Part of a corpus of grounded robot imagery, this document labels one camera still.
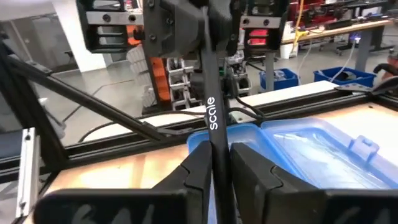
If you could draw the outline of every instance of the orange robot part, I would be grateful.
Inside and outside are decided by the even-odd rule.
[[[127,33],[129,34],[129,44],[138,45],[141,43],[140,40],[136,40],[133,37],[134,30],[137,29],[136,26],[127,26]],[[157,89],[159,94],[160,103],[169,102],[170,101],[170,90],[169,84],[167,83],[167,74],[166,74],[166,66],[161,58],[150,58],[150,64],[152,65],[152,71],[154,73],[156,86],[154,88]]]

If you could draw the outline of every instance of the clear plastic lid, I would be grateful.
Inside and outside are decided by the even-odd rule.
[[[364,136],[353,139],[315,118],[266,121],[261,128],[288,165],[283,168],[318,188],[398,188],[397,167]]]

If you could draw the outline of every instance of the blue plastic container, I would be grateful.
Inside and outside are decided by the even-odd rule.
[[[329,68],[329,69],[325,69],[325,70],[321,70],[322,73],[320,73],[319,71],[314,71],[314,81],[315,82],[319,82],[319,81],[330,81],[331,78],[333,76],[335,76],[342,67],[336,67],[336,68]],[[356,75],[356,79],[354,80],[347,80],[347,81],[339,81],[334,79],[333,83],[337,84],[337,85],[345,85],[345,84],[349,84],[349,83],[357,83],[357,84],[361,84],[364,86],[368,86],[368,87],[373,87],[373,80],[376,77],[376,75],[371,74],[371,73],[366,73],[366,72],[360,72],[351,68],[345,68],[344,69],[345,72],[352,72],[353,74]]]
[[[315,118],[266,121],[261,128],[287,171],[320,189],[398,189],[398,168],[364,136],[353,139]]]
[[[282,163],[277,157],[277,153],[270,149],[271,145],[267,144],[267,139],[263,135],[260,128],[258,128],[254,124],[237,124],[234,126],[230,126],[227,128],[228,134],[228,144],[231,146],[232,143],[235,142],[243,142],[249,147],[251,147],[256,152],[261,155],[269,158],[275,164],[281,167],[286,167],[286,164]],[[206,141],[209,139],[207,131],[201,131],[198,133],[193,133],[187,139],[188,151],[191,153],[202,141]],[[216,207],[214,201],[214,189],[213,189],[213,181],[211,181],[211,190],[210,190],[210,204],[209,204],[209,212],[208,212],[208,223],[215,224],[216,221]]]
[[[284,88],[290,88],[299,85],[299,79],[297,75],[287,68],[279,69],[285,73],[285,80],[275,80],[274,81],[274,90],[281,90]],[[260,86],[263,90],[266,90],[266,73],[260,72]]]

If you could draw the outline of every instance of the storage bin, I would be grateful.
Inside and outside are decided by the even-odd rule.
[[[278,70],[285,73],[285,80],[274,80],[274,90],[281,90],[284,88],[290,88],[290,87],[299,85],[299,80],[297,78],[297,75],[294,72],[292,72],[288,68],[282,68],[282,69],[278,69]],[[265,91],[267,88],[266,73],[260,72],[259,75],[260,75],[261,91]]]
[[[336,68],[329,68],[329,69],[324,69],[321,70],[321,72],[318,71],[314,71],[314,81],[315,82],[319,82],[319,81],[329,81],[331,80],[331,78],[333,76],[335,76],[342,67],[336,67]],[[376,77],[376,75],[371,74],[371,73],[366,73],[366,72],[360,72],[357,71],[355,69],[351,69],[351,68],[345,68],[343,70],[344,72],[351,72],[353,74],[355,74],[356,78],[353,80],[345,80],[345,81],[340,81],[337,79],[333,80],[334,84],[337,85],[345,85],[345,84],[350,84],[350,83],[357,83],[357,84],[361,84],[364,86],[368,86],[368,87],[373,87],[373,80]]]
[[[364,136],[316,118],[266,121],[261,129],[280,164],[320,189],[398,189],[398,168]]]

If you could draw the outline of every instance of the table leg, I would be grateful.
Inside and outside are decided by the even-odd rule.
[[[365,72],[366,61],[368,60],[371,49],[372,29],[362,31],[359,40],[358,54],[356,56],[355,70]]]
[[[274,90],[274,52],[266,53],[266,92]]]

